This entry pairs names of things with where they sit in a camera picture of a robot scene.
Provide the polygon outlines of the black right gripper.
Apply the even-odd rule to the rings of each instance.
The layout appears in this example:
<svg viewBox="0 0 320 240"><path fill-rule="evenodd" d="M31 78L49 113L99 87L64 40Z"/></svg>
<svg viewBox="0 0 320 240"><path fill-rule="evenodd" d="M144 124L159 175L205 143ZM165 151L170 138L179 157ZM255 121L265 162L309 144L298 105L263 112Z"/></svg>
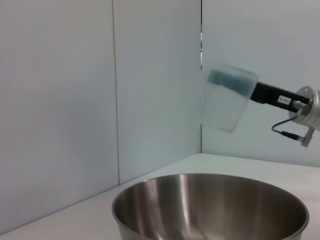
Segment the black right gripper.
<svg viewBox="0 0 320 240"><path fill-rule="evenodd" d="M253 80L223 71L212 70L209 74L209 82L225 87L241 96L251 96L254 102L268 104L293 113L298 111L293 106L294 101L304 103L304 96L297 93L261 82L258 82L254 88Z"/></svg>

